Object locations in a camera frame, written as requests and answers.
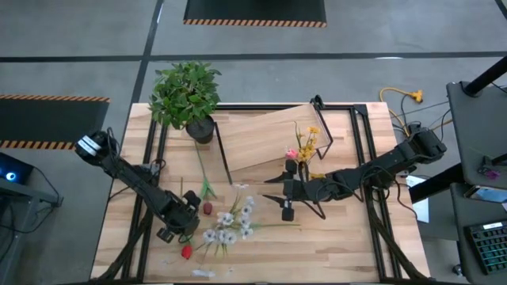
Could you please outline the black hazard-striped floor mat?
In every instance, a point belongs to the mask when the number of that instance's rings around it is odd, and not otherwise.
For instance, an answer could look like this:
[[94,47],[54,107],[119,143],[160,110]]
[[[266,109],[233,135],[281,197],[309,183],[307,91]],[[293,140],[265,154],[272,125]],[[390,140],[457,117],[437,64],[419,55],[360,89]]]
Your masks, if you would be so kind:
[[325,28],[324,0],[187,0],[185,25]]
[[108,97],[0,94],[0,148],[71,150],[102,129]]

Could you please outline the wooden shelf with black frame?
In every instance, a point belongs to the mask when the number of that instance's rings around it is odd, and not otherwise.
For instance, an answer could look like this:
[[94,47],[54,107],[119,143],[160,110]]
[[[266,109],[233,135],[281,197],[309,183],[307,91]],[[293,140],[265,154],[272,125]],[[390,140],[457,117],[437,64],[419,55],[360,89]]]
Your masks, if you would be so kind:
[[334,142],[325,107],[319,95],[303,104],[220,104],[220,111],[244,114],[215,125],[228,182],[238,171],[285,158],[285,149],[298,150],[308,139],[311,156],[323,159]]

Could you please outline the smooth clear glass vase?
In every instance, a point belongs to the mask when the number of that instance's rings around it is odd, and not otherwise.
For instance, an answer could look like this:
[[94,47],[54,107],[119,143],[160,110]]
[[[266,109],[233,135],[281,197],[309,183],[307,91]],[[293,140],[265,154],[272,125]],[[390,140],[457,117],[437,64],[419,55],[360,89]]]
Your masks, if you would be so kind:
[[222,236],[222,237],[214,237],[213,239],[211,239],[211,238],[205,238],[204,242],[201,245],[198,245],[194,249],[195,253],[199,252],[201,249],[204,250],[204,253],[203,253],[203,256],[202,256],[199,268],[198,269],[194,269],[192,271],[192,275],[193,276],[195,276],[195,277],[207,277],[207,278],[211,278],[211,277],[215,276],[215,273],[213,271],[204,270],[204,268],[203,268],[203,266],[204,266],[204,260],[205,260],[206,256],[208,255],[209,249],[212,248],[212,247],[215,248],[215,252],[213,253],[213,255],[215,257],[217,257],[219,255],[219,253],[222,254],[222,257],[225,257],[227,255],[227,241],[226,241],[226,238],[224,236]]

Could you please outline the ribbed clear glass vase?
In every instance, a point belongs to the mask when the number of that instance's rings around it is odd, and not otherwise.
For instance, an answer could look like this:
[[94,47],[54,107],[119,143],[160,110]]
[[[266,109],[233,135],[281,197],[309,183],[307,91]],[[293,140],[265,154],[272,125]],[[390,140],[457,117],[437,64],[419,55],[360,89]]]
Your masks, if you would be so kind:
[[299,176],[299,180],[302,182],[308,182],[311,180],[311,172],[309,169],[308,160],[299,159],[297,161],[297,172]]

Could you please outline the flat tablet device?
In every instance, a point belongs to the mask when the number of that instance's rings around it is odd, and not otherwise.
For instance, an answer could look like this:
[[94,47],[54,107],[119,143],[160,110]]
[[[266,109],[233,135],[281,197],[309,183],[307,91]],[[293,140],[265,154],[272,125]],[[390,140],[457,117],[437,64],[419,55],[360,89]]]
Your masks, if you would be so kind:
[[507,189],[503,188],[475,185],[466,191],[464,196],[468,199],[482,200],[491,203],[507,203]]

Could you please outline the green plant in black pot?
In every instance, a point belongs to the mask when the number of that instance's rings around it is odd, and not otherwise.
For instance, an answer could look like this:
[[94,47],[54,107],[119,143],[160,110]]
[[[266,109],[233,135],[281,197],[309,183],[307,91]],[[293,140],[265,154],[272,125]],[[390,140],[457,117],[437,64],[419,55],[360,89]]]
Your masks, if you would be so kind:
[[215,78],[221,72],[209,63],[174,63],[170,69],[156,70],[149,102],[157,123],[185,130],[199,144],[212,141],[215,112],[220,97]]

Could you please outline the black computer keyboard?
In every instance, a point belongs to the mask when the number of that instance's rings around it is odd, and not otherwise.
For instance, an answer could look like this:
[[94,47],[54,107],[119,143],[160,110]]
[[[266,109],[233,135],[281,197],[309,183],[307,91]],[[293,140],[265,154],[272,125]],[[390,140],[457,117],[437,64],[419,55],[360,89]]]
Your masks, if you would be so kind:
[[507,272],[507,220],[466,226],[464,232],[485,275]]

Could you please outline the dark red artificial tulip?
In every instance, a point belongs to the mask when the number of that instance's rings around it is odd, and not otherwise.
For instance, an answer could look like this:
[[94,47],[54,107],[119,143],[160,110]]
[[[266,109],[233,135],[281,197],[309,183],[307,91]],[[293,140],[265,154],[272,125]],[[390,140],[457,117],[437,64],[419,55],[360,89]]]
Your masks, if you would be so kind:
[[210,215],[213,211],[213,206],[212,206],[212,203],[210,202],[210,198],[216,198],[216,194],[215,194],[215,191],[214,191],[213,187],[211,186],[211,184],[208,180],[208,177],[206,175],[204,163],[203,163],[202,157],[200,155],[200,149],[199,149],[196,142],[194,143],[194,146],[196,149],[197,157],[199,159],[200,169],[201,169],[201,172],[203,175],[203,182],[202,182],[201,190],[200,190],[200,198],[204,202],[203,207],[202,207],[203,213],[205,215]]

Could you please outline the black computer with blue light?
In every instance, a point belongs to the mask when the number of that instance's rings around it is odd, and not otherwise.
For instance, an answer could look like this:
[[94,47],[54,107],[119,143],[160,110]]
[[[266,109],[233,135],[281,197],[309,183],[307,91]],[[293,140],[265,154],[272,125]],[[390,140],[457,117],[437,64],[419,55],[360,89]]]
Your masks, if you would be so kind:
[[0,178],[16,184],[26,184],[32,171],[32,165],[0,153]]

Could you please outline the black metal equipment stand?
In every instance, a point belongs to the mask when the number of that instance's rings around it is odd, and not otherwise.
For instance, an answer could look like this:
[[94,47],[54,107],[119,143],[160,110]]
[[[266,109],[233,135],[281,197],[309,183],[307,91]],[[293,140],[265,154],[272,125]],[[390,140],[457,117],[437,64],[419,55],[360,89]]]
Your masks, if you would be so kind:
[[0,194],[7,194],[11,203],[15,203],[15,199],[19,199],[21,203],[26,203],[25,209],[20,213],[19,222],[13,223],[11,226],[4,226],[4,229],[11,233],[11,239],[6,250],[0,256],[0,285],[9,285],[20,260],[25,236],[35,232],[44,222],[43,218],[38,226],[32,228],[32,220],[36,217],[39,204],[47,203],[52,211],[54,208],[61,206],[62,199],[59,194],[49,194],[1,179]]

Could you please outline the white artificial flower spray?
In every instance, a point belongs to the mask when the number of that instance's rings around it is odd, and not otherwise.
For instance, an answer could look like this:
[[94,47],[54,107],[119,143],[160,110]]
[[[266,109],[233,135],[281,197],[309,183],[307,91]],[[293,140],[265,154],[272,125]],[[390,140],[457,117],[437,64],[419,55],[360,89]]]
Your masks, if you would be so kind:
[[217,255],[227,255],[230,246],[239,239],[247,240],[256,230],[270,227],[281,227],[282,224],[266,224],[253,220],[255,199],[251,195],[244,196],[248,184],[233,184],[234,201],[228,211],[217,213],[216,222],[211,224],[202,234],[202,242],[196,250],[202,249],[206,256],[210,249]]

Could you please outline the white paper sheet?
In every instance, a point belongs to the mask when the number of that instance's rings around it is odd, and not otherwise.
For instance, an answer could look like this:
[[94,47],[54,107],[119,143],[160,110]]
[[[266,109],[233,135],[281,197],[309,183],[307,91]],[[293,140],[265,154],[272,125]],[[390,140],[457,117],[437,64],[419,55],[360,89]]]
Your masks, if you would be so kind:
[[[408,185],[408,188],[410,191],[412,191],[412,188],[418,184],[421,184],[424,182],[424,178],[415,177],[415,176],[407,176],[406,177],[406,184]],[[417,214],[417,220],[419,222],[423,223],[429,223],[429,199],[423,199],[419,202],[412,202],[413,209],[415,210]]]

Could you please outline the black aluminium rig frame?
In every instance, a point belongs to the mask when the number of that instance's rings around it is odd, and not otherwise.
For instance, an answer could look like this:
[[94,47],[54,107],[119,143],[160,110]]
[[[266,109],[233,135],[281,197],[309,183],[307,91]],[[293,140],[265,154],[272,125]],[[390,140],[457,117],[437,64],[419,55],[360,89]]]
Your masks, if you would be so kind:
[[[327,173],[336,169],[357,166],[356,139],[360,136],[364,160],[370,160],[369,147],[380,155],[396,145],[395,132],[385,103],[326,103],[322,111],[334,143],[322,161],[317,158],[312,165]],[[243,117],[242,112],[217,110],[212,115],[217,123]],[[133,104],[128,118],[122,155],[132,164],[142,161],[150,125],[148,104]],[[235,192],[230,187],[223,165],[219,144],[216,140],[210,146],[199,146],[208,179],[218,198],[212,198],[213,216],[204,216],[194,236],[194,247],[202,238],[205,226],[216,221],[216,213],[231,207]],[[163,158],[167,165],[162,171],[160,185],[177,194],[183,179],[187,188],[198,192],[202,184],[202,173],[193,141],[183,131],[172,127],[168,131]],[[244,196],[255,199],[255,221],[274,224],[282,222],[281,209],[261,194],[281,193],[282,184],[262,184],[262,181],[278,176],[284,166],[283,160],[271,161],[264,165],[238,171],[233,183],[249,184]],[[419,272],[429,276],[429,266],[421,241],[417,220],[413,213],[399,205],[397,189],[390,190],[387,202],[395,240],[410,262]],[[112,199],[107,206],[100,241],[93,262],[90,279],[94,282],[103,275],[126,245],[135,206],[135,194],[126,190]],[[318,218],[305,205],[293,204],[294,223],[299,226],[270,227],[256,230],[247,240],[239,239],[228,249],[225,257],[213,255],[210,249],[204,260],[204,270],[215,273],[214,277],[195,277],[203,249],[189,260],[181,256],[182,245],[177,237],[170,244],[156,237],[162,224],[154,219],[147,250],[144,276],[137,278],[142,240],[132,254],[130,276],[125,282],[138,283],[377,283],[379,275],[375,262],[372,234],[368,224],[367,208],[356,198],[325,203],[322,206],[326,220]]]

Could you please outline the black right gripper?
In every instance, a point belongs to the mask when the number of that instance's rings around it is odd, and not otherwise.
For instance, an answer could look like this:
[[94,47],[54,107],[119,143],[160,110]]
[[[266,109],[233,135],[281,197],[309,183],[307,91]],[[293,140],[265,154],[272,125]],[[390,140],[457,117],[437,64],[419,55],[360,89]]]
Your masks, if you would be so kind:
[[282,174],[278,177],[265,180],[266,184],[280,182],[283,182],[284,184],[284,198],[270,195],[263,195],[263,197],[278,203],[279,207],[282,208],[281,218],[283,221],[294,220],[295,211],[292,208],[293,202],[301,202],[310,208],[316,215],[319,215],[319,213],[309,204],[309,201],[311,201],[314,205],[317,205],[318,203],[309,197],[309,194],[305,189],[307,182],[299,180],[297,162],[295,160],[287,159],[285,161],[285,172],[282,172]]

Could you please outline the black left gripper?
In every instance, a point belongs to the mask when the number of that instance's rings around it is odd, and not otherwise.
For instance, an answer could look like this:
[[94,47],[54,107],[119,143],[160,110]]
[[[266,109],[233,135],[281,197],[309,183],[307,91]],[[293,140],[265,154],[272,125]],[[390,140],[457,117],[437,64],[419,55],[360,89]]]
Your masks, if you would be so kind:
[[182,198],[170,191],[164,191],[163,200],[157,204],[157,216],[164,226],[157,237],[170,243],[177,235],[189,236],[199,226],[198,211],[201,198],[192,190]]

